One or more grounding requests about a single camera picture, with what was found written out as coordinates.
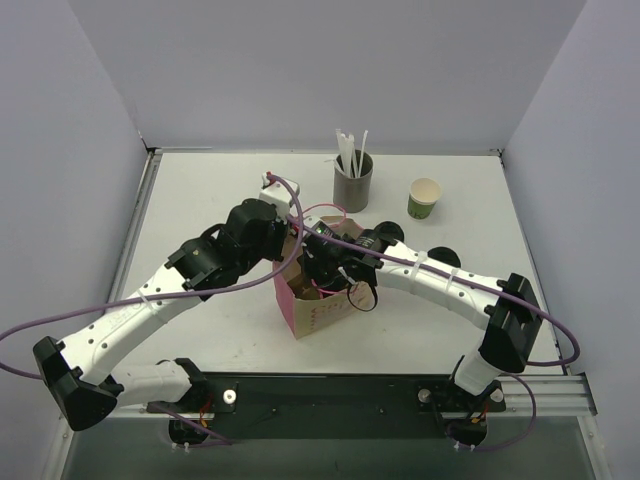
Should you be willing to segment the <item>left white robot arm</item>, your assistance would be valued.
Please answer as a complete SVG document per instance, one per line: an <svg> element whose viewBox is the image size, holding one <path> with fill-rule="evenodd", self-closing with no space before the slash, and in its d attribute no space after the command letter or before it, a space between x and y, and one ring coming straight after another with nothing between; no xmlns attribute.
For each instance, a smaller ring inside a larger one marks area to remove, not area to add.
<svg viewBox="0 0 640 480"><path fill-rule="evenodd" d="M152 366L121 361L170 320L230 287L262 260L279 261L291 201L246 199L223 224L185 241L165 264L116 308L61 340L33 348L43 381L74 431L91 428L118 407L164 402L199 408L211 392L206 376L186 358Z"/></svg>

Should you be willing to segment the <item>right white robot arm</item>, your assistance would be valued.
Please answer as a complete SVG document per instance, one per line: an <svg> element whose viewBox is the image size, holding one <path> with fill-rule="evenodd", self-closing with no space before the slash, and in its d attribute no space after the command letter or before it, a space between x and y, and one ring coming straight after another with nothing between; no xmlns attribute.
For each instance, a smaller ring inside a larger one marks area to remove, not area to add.
<svg viewBox="0 0 640 480"><path fill-rule="evenodd" d="M453 312L483 331L460 361L453 383L478 396L502 373L525 370L542 320L531 283L512 274L506 280L476 275L415 251L379 229L356 238L340 236L322 221L305 224L303 273L324 290L352 293L394 289Z"/></svg>

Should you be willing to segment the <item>brown paper takeout bag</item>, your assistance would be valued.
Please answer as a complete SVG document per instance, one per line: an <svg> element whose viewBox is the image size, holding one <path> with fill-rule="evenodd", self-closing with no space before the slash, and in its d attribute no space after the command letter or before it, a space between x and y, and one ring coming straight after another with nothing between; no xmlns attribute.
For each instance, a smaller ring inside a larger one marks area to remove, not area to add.
<svg viewBox="0 0 640 480"><path fill-rule="evenodd" d="M297 260L302 256L302 249L294 249L295 241L294 235L289 235L285 240L283 255L288 257L294 252L296 258L285 270L273 278L273 282L276 302L296 340L335 324L355 313L359 308L368 309L373 306L371 289L365 283L354 286L350 296L347 296L345 289L318 289L317 285L311 281L321 293L321 299L305 301L295 298L288 286L293 268L300 267L301 269Z"/></svg>

